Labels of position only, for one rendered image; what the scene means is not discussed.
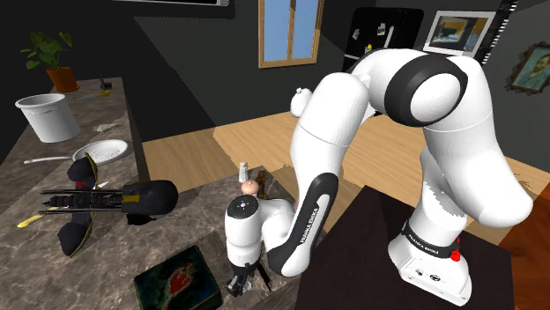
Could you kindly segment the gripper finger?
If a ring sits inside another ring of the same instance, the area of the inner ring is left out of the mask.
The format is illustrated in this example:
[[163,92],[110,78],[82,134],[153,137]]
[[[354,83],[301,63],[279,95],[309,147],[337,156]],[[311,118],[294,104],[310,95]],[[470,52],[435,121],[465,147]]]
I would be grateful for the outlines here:
[[259,272],[261,278],[262,278],[263,281],[264,281],[265,286],[267,287],[268,291],[270,292],[270,291],[271,291],[271,287],[270,287],[270,281],[271,281],[271,280],[270,280],[270,278],[269,278],[269,276],[268,276],[268,273],[265,271],[265,269],[264,269],[262,263],[258,262],[258,263],[256,264],[256,269],[258,270],[258,272]]
[[239,297],[249,290],[249,280],[247,277],[233,277],[227,281],[226,289],[232,296]]

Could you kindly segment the dark green box red print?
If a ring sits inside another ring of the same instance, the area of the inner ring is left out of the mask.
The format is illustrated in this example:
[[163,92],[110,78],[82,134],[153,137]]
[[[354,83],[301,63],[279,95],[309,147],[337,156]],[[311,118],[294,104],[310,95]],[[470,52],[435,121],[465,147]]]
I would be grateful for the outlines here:
[[134,285],[141,310],[217,310],[223,303],[196,245],[137,275]]

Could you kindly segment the dark robot stand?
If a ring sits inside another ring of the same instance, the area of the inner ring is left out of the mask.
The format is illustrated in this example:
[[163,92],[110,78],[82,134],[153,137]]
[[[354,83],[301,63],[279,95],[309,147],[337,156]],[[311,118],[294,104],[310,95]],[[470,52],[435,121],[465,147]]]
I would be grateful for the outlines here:
[[515,310],[508,251],[468,232],[460,253],[472,296],[455,306],[403,281],[388,255],[413,207],[364,187],[316,247],[295,310]]

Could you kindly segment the dark brown figure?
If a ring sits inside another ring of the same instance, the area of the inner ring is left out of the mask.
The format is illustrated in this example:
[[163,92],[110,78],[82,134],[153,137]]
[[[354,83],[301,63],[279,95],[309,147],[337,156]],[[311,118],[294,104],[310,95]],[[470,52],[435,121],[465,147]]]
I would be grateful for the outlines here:
[[269,179],[269,174],[266,170],[259,171],[257,174],[257,177],[255,178],[255,182],[258,184],[258,191],[256,193],[256,196],[260,199],[268,200],[269,196],[267,195],[265,191],[265,183]]

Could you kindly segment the black winged toy craft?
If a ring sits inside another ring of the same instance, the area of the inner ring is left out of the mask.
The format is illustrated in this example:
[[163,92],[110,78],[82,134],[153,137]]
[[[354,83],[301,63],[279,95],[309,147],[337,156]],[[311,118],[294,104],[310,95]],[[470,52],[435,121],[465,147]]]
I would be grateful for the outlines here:
[[172,181],[141,181],[120,189],[100,188],[98,167],[89,154],[73,162],[67,174],[76,187],[46,190],[44,193],[50,196],[45,202],[48,208],[39,214],[71,215],[71,221],[57,234],[63,253],[69,257],[89,238],[97,213],[120,211],[130,217],[133,225],[142,225],[154,216],[170,213],[178,200],[178,191]]

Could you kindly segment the wooden framed window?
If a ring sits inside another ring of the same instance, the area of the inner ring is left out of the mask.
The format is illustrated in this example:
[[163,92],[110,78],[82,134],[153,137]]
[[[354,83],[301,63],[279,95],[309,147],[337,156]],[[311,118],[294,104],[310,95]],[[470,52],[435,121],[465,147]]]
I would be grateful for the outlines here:
[[315,64],[324,0],[258,0],[258,68]]

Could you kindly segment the white bucket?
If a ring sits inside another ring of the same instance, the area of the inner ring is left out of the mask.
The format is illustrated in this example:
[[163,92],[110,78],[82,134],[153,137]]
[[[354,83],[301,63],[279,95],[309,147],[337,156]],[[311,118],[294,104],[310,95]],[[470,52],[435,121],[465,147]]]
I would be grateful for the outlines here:
[[18,100],[15,106],[22,111],[43,143],[59,143],[81,133],[64,94],[34,95]]

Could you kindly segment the black fridge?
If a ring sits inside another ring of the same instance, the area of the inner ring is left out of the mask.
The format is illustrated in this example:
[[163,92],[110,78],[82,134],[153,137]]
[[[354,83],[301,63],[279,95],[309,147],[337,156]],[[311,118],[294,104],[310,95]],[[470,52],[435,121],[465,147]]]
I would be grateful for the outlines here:
[[358,8],[353,13],[342,71],[378,48],[412,48],[424,12],[409,8]]

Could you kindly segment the green plant in orange pot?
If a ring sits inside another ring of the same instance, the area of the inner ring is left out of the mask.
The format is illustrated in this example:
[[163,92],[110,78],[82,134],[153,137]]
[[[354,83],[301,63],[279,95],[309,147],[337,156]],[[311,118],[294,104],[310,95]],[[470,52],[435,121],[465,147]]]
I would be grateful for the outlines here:
[[46,72],[58,92],[74,92],[79,89],[78,83],[70,67],[62,66],[60,55],[70,51],[72,39],[68,33],[59,32],[58,41],[43,32],[29,33],[32,48],[21,49],[21,53],[28,53],[26,68],[28,70],[38,67],[41,63],[47,66]]

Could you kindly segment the yellow handled knife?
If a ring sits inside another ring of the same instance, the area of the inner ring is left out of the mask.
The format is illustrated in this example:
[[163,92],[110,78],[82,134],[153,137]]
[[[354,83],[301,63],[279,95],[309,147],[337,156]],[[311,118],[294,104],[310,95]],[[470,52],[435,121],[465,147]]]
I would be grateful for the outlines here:
[[51,208],[48,208],[47,210],[39,211],[36,215],[33,215],[30,218],[18,223],[17,228],[27,227],[30,224],[32,224],[33,222],[35,222],[35,221],[37,221],[41,218],[44,218],[48,214],[49,211],[53,211],[53,210],[57,210],[57,207],[51,207]]

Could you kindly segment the white framed wall picture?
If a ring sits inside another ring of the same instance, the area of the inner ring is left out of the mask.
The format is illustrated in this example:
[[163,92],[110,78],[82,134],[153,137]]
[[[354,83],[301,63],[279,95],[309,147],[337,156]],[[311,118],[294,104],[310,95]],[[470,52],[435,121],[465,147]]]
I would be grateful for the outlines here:
[[422,50],[474,57],[495,14],[495,11],[438,11]]

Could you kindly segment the portrait painting ornate frame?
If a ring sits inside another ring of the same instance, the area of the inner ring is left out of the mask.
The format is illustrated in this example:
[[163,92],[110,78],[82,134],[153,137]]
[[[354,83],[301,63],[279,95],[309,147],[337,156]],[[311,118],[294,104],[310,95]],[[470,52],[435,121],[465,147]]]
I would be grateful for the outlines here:
[[550,43],[541,41],[521,54],[507,88],[528,94],[542,93],[550,85]]

